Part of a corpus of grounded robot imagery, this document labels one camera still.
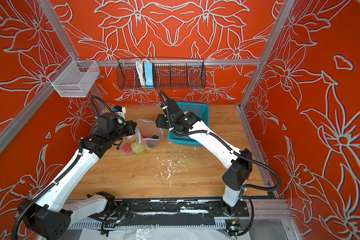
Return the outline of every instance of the teal plastic basket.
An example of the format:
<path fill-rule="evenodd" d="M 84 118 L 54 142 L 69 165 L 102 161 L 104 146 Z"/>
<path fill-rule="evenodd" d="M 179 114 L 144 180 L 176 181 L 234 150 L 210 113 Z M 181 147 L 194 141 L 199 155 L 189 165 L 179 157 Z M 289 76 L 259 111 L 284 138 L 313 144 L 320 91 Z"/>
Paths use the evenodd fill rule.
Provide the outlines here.
<path fill-rule="evenodd" d="M 199 116 L 209 127 L 209 106 L 201 103 L 177 103 L 184 112 L 192 112 Z M 186 145 L 192 147 L 201 147 L 202 144 L 190 137 L 178 137 L 173 132 L 168 131 L 168 139 L 174 144 Z"/>

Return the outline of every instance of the white mesh basket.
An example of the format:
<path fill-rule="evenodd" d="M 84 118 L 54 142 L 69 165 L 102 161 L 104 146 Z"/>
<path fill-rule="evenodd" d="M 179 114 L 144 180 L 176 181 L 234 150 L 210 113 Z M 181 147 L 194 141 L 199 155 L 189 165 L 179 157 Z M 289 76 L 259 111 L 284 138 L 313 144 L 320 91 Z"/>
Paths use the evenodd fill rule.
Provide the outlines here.
<path fill-rule="evenodd" d="M 86 97 L 97 76 L 100 74 L 96 61 L 93 61 L 86 72 L 80 71 L 74 61 L 53 82 L 53 88 L 61 97 Z"/>

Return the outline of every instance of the wooden table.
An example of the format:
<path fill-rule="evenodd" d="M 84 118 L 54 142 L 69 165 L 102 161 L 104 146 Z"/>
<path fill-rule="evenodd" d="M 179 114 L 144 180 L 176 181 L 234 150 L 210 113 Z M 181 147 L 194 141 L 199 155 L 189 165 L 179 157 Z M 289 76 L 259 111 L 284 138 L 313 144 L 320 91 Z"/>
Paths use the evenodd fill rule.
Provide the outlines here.
<path fill-rule="evenodd" d="M 154 121 L 162 113 L 159 106 L 129 106 L 126 120 Z M 249 144 L 232 105 L 210 105 L 210 128 L 230 144 L 248 148 Z M 169 142 L 167 130 L 151 151 L 127 154 L 121 148 L 109 149 L 91 167 L 69 196 L 83 199 L 86 194 L 106 191 L 116 198 L 222 196 L 226 169 L 205 147 L 181 146 Z M 248 184 L 264 186 L 256 165 Z M 248 189 L 246 195 L 267 195 Z"/>

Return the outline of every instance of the coiled white cable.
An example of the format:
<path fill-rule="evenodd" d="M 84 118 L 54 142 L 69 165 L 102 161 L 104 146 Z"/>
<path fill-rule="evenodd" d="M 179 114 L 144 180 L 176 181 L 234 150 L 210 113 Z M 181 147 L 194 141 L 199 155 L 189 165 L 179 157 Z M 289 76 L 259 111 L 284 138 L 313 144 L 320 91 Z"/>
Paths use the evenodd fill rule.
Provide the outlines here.
<path fill-rule="evenodd" d="M 143 60 L 136 60 L 136 71 L 137 74 L 139 75 L 139 79 L 140 79 L 140 85 L 145 86 L 145 79 L 144 79 L 144 75 L 143 75 L 143 62 L 148 62 L 147 59 L 143 59 Z"/>

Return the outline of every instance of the floral wallpaper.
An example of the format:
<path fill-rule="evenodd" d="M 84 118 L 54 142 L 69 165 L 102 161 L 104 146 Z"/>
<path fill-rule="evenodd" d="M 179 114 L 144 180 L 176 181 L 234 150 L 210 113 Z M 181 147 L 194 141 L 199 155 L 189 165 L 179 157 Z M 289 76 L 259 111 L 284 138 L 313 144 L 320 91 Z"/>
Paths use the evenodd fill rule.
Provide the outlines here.
<path fill-rule="evenodd" d="M 62 98 L 53 92 L 6 147 L 0 155 L 0 240 L 11 238 L 21 200 L 32 199 L 48 185 L 94 122 L 88 98 Z M 23 224 L 18 235 L 36 238 Z"/>
<path fill-rule="evenodd" d="M 68 56 L 35 0 L 0 0 L 0 132 Z"/>
<path fill-rule="evenodd" d="M 82 59 L 170 56 L 202 59 L 259 58 L 282 0 L 51 0 Z M 207 68 L 204 90 L 176 90 L 170 97 L 235 104 L 254 66 Z M 155 90 L 121 90 L 114 67 L 102 68 L 96 87 L 111 104 L 156 104 Z"/>
<path fill-rule="evenodd" d="M 250 91 L 303 239 L 360 239 L 360 0 L 296 1 Z"/>

